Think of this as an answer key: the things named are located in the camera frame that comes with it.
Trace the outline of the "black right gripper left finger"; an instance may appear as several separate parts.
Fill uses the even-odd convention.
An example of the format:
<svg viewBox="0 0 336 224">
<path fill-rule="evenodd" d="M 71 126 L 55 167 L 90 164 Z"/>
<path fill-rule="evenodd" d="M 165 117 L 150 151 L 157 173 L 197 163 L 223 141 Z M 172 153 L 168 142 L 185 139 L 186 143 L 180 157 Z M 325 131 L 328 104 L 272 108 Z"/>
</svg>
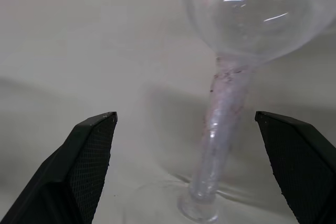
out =
<svg viewBox="0 0 336 224">
<path fill-rule="evenodd" d="M 92 223 L 109 168 L 116 112 L 77 124 L 39 166 L 1 223 Z"/>
</svg>

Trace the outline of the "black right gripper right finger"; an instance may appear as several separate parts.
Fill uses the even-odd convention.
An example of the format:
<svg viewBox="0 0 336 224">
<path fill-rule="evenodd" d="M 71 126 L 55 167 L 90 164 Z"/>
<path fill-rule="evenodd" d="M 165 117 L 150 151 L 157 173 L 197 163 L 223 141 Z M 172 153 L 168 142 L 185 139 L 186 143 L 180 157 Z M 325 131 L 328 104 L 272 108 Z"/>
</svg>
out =
<svg viewBox="0 0 336 224">
<path fill-rule="evenodd" d="M 311 124 L 255 115 L 273 175 L 299 223 L 335 223 L 335 147 Z"/>
</svg>

